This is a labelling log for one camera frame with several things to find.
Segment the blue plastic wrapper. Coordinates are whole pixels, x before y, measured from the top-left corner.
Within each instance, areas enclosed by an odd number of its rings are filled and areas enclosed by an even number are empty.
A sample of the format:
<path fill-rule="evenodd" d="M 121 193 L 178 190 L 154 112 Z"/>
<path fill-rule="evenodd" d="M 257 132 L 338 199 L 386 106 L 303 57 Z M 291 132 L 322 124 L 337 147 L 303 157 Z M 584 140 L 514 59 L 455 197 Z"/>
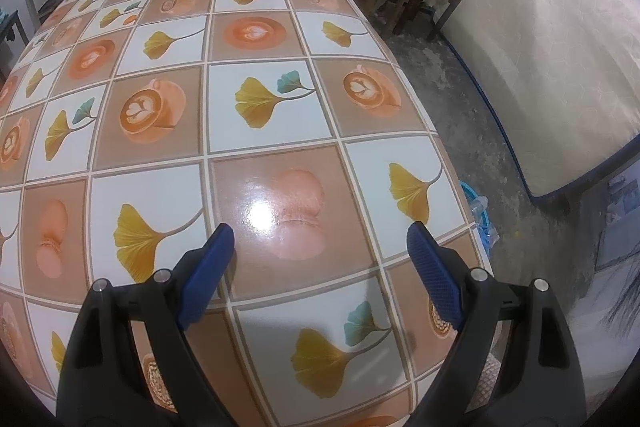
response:
<path fill-rule="evenodd" d="M 480 225 L 478 227 L 478 233 L 480 233 L 480 240 L 482 241 L 486 254 L 490 255 L 491 248 L 494 247 L 500 239 L 495 225 L 492 223 L 489 223 L 489 225 Z"/>

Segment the green label plastic bottle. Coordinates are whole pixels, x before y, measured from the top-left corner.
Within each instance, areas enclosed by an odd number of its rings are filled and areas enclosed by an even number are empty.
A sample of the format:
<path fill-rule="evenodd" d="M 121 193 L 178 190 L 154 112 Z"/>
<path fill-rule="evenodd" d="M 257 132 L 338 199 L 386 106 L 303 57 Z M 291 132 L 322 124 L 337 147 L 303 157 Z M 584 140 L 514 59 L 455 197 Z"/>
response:
<path fill-rule="evenodd" d="M 480 215 L 482 215 L 487 210 L 487 207 L 488 198 L 484 195 L 478 195 L 470 202 L 470 209 L 473 213 L 473 216 L 477 218 L 479 218 Z"/>

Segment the blue mesh trash basket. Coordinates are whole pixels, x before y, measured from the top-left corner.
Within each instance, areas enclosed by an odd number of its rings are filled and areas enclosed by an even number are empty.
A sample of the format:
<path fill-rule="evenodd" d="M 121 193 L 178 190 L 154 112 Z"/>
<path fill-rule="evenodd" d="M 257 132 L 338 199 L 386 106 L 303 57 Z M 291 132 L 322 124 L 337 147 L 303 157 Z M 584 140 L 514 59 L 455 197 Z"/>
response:
<path fill-rule="evenodd" d="M 474 222 L 478 228 L 478 234 L 480 234 L 480 241 L 486 251 L 486 254 L 490 255 L 491 248 L 494 247 L 499 239 L 499 233 L 495 228 L 495 225 L 491 222 L 488 215 L 488 198 L 484 195 L 480 195 L 469 184 L 461 181 L 463 194 L 466 201 L 470 206 L 470 210 L 474 219 Z"/>

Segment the patterned dining table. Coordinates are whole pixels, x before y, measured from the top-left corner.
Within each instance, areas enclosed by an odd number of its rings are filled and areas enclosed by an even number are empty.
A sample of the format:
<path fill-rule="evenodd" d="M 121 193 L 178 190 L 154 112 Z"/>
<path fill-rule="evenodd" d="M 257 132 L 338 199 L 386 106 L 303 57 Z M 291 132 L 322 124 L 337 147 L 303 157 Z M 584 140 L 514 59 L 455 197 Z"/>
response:
<path fill-rule="evenodd" d="M 436 128 L 352 0 L 63 0 L 1 91 L 1 340 L 53 409 L 90 285 L 230 225 L 186 335 L 242 426 L 399 426 L 454 330 L 422 218 L 486 261 Z"/>

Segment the white mattress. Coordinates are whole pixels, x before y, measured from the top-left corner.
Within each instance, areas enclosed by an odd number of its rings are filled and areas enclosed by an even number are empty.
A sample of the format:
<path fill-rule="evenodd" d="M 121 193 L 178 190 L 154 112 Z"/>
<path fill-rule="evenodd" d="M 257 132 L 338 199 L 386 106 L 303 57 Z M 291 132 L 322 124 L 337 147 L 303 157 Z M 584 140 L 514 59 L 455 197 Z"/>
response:
<path fill-rule="evenodd" d="M 639 145 L 639 0 L 463 0 L 445 34 L 545 198 Z"/>

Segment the wooden chair with cushion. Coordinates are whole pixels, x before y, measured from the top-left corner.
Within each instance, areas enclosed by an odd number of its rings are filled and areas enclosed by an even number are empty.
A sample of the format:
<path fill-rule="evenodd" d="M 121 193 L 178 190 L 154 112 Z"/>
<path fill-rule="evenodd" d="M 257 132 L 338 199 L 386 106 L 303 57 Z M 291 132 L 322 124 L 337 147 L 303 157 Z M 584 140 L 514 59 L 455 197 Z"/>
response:
<path fill-rule="evenodd" d="M 18 11 L 1 12 L 1 64 L 16 63 L 29 40 Z"/>

